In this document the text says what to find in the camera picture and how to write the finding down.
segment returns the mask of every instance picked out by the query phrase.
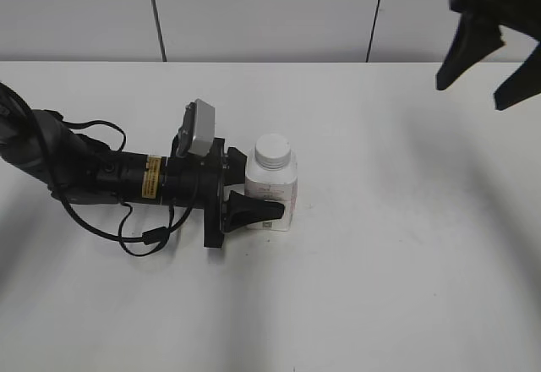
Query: white table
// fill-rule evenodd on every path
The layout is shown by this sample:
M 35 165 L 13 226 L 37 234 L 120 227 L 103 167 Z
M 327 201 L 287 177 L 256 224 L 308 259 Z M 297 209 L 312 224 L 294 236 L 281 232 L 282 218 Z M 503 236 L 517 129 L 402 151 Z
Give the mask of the white table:
M 436 64 L 0 63 L 127 150 L 166 155 L 201 97 L 229 145 L 279 132 L 299 161 L 291 232 L 208 250 L 197 211 L 142 260 L 2 163 L 0 370 L 541 370 L 541 101 L 491 100 L 515 67 L 436 92 Z M 113 231 L 124 210 L 79 212 Z M 166 218 L 138 206 L 126 230 Z

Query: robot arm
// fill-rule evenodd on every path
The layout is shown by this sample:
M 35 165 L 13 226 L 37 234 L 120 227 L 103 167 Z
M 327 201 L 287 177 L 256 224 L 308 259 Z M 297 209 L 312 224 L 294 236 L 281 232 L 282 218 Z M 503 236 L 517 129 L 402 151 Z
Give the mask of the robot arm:
M 214 137 L 214 107 L 197 100 L 187 106 L 183 126 L 172 142 L 170 156 L 149 156 L 111 150 L 108 145 L 71 129 L 104 124 L 74 124 L 58 112 L 31 110 L 6 85 L 0 84 L 0 156 L 47 184 L 52 197 L 86 230 L 125 243 L 162 248 L 193 208 L 204 209 L 205 247 L 220 248 L 224 233 L 253 222 L 281 218 L 284 206 L 235 192 L 224 198 L 224 186 L 244 183 L 246 156 L 236 148 L 224 151 L 224 139 Z M 71 205 L 129 202 L 186 207 L 181 220 L 169 227 L 123 237 L 92 227 Z
M 436 87 L 445 90 L 475 63 L 500 49 L 500 25 L 541 41 L 541 0 L 449 0 L 461 19 Z M 541 45 L 495 92 L 495 105 L 505 110 L 541 93 Z

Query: white wall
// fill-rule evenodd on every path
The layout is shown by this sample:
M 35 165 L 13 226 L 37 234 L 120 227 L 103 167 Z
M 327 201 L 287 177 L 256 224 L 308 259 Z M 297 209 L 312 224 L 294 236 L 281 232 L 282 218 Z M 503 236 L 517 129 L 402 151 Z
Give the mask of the white wall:
M 0 59 L 160 60 L 150 0 L 0 0 Z
M 156 0 L 175 61 L 363 61 L 376 0 Z
M 171 61 L 362 62 L 376 0 L 156 0 Z M 371 61 L 441 61 L 447 0 L 382 0 Z M 495 60 L 535 42 L 505 30 Z M 150 0 L 0 0 L 0 59 L 160 60 Z

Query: bottle cap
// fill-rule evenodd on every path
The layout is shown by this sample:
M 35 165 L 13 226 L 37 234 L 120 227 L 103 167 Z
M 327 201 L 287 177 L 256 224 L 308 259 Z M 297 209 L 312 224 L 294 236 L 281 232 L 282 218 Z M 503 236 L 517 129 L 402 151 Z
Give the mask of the bottle cap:
M 255 160 L 267 169 L 280 169 L 291 160 L 291 147 L 286 137 L 266 134 L 255 143 Z

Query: bottle label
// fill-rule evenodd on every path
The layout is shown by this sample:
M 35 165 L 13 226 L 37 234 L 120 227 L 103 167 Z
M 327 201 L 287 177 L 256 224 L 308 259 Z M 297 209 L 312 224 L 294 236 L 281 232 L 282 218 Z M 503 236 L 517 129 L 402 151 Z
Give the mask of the bottle label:
M 276 231 L 287 231 L 289 229 L 297 200 L 297 180 L 294 183 L 287 184 L 268 184 L 254 182 L 246 178 L 244 194 L 254 199 L 277 201 L 285 206 L 284 215 L 281 219 L 256 222 L 255 224 L 248 225 L 248 228 Z

